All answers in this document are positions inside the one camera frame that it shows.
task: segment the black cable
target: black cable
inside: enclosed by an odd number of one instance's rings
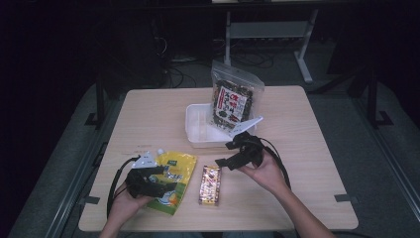
[[[178,86],[180,86],[180,85],[182,84],[183,80],[184,80],[186,77],[188,77],[188,78],[190,78],[190,79],[192,80],[192,82],[194,83],[194,87],[197,87],[197,81],[196,81],[196,80],[195,80],[192,76],[190,76],[190,75],[188,75],[188,74],[183,73],[181,70],[179,70],[179,69],[177,69],[177,68],[174,68],[174,67],[171,67],[171,68],[169,69],[169,72],[170,72],[170,73],[172,73],[172,74],[174,74],[174,75],[181,76],[181,81],[180,81],[177,85],[172,86],[172,88],[177,88]]]
[[[173,87],[173,80],[172,80],[172,75],[170,75],[169,70],[168,70],[167,77],[169,78],[169,88],[172,88]]]
[[[275,146],[270,141],[268,141],[266,139],[263,139],[263,138],[259,138],[259,139],[263,140],[265,142],[268,142],[274,148],[275,152],[270,147],[261,145],[257,142],[254,142],[254,141],[245,140],[242,143],[253,144],[255,146],[258,146],[258,147],[262,148],[263,150],[266,150],[274,158],[275,162],[277,163],[278,167],[280,168],[281,172],[283,173],[284,181],[286,182],[287,186],[291,189],[291,184],[290,184],[290,179],[289,179],[289,176],[288,176],[287,169],[284,166],[283,162],[281,161],[281,158],[280,158],[280,155],[279,155],[277,149],[275,148]]]
[[[235,62],[237,62],[238,64],[241,65],[245,65],[245,66],[253,66],[253,67],[258,67],[258,68],[271,68],[274,66],[274,58],[276,55],[278,55],[279,53],[281,53],[287,46],[291,45],[292,43],[294,43],[295,41],[293,40],[288,40],[287,43],[285,43],[280,50],[277,53],[274,53],[272,56],[269,54],[261,54],[262,49],[258,46],[257,42],[254,42],[253,44],[250,45],[250,47],[254,48],[254,53],[250,53],[248,55],[253,55],[253,56],[257,56],[259,58],[261,58],[260,61],[252,61],[250,59],[247,58],[247,53],[244,53],[245,55],[242,57],[238,54],[232,54],[231,58],[232,60],[234,60]],[[264,63],[269,61],[269,65],[265,65],[263,66]]]
[[[127,187],[124,187],[122,190],[120,190],[117,194],[115,194],[114,199],[121,194],[121,192],[127,190]]]
[[[333,234],[336,234],[336,235],[351,235],[351,236],[359,236],[359,237],[364,237],[364,238],[372,238],[371,236],[353,232],[353,231],[332,231],[332,232]]]
[[[131,232],[130,234],[128,234],[127,236],[124,236],[124,238],[127,238],[129,236],[132,236],[133,234],[135,234],[134,232]]]
[[[112,181],[111,188],[109,189],[107,209],[106,209],[106,217],[109,216],[109,212],[111,211],[112,203],[114,203],[114,191],[115,191],[115,187],[117,187],[117,182],[118,182],[118,179],[120,178],[121,172],[123,171],[124,167],[129,162],[134,162],[137,159],[138,158],[131,158],[130,160],[126,161],[124,163],[124,165],[119,170],[117,170],[117,173],[114,176],[114,180]]]
[[[205,60],[198,60],[198,59],[192,60],[192,61],[177,61],[171,64],[172,67],[186,66],[186,65],[203,65],[210,68],[212,66],[211,64],[206,63]]]

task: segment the table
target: table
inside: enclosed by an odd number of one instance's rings
[[[132,90],[127,94],[90,196],[79,221],[83,231],[100,231],[106,222],[107,195],[116,171],[128,159],[145,151],[179,151],[198,157],[184,199],[173,216],[145,208],[124,226],[128,231],[291,230],[293,224],[277,200],[238,171],[222,171],[220,204],[199,205],[203,166],[228,158],[226,148],[195,149],[184,129],[189,104],[209,103],[212,88]],[[288,170],[292,189],[330,229],[358,226],[325,139],[304,90],[300,86],[268,86],[260,108],[264,119],[257,136],[271,141]],[[125,179],[127,167],[120,177]]]

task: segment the resealable bag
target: resealable bag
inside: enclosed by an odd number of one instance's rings
[[[213,60],[212,112],[208,123],[229,134],[235,125],[255,118],[264,83],[252,73]]]
[[[174,190],[148,203],[148,207],[173,215],[178,209],[194,171],[197,158],[180,152],[164,152],[156,158],[158,166],[164,166],[162,175],[149,179],[162,184],[177,182]]]

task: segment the gray carpet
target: gray carpet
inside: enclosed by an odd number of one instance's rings
[[[273,66],[266,62],[267,68],[245,66],[237,61],[233,61],[233,65],[254,73],[265,85],[301,85],[306,90],[312,90],[334,78],[335,75],[326,74],[333,43],[309,46],[306,61],[314,78],[314,83],[310,85],[303,82],[294,61],[292,52],[296,46],[295,43],[283,48],[267,49],[269,59],[273,59]],[[248,60],[257,58],[253,55],[237,56]],[[195,61],[178,65],[176,68],[188,75],[180,87],[211,86],[208,65],[209,62],[203,64]],[[181,81],[173,70],[172,80],[173,84]],[[344,186],[356,200],[354,209],[360,225],[354,232],[377,238],[420,237],[419,220],[375,138],[379,134],[385,139],[405,174],[420,192],[419,129],[401,110],[393,93],[380,84],[378,110],[386,111],[394,125],[373,130],[363,108],[366,96],[350,98],[345,93],[348,84],[347,81],[325,94],[308,95],[308,98]],[[97,233],[85,233],[78,229],[77,223],[83,208],[80,203],[93,183],[96,173],[93,164],[100,158],[97,155],[101,146],[112,133],[124,95],[120,100],[106,100],[106,120],[99,130],[95,130],[94,126],[84,125],[89,114],[96,110],[94,89],[92,86],[80,101],[10,237],[97,237]],[[71,192],[73,181],[77,185],[75,191]],[[150,235],[121,233],[120,237]],[[284,232],[284,236],[295,237],[293,232]]]

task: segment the plastic container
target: plastic container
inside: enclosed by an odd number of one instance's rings
[[[210,103],[191,104],[186,108],[185,131],[194,148],[225,147],[232,141],[229,135],[207,122],[211,110]]]

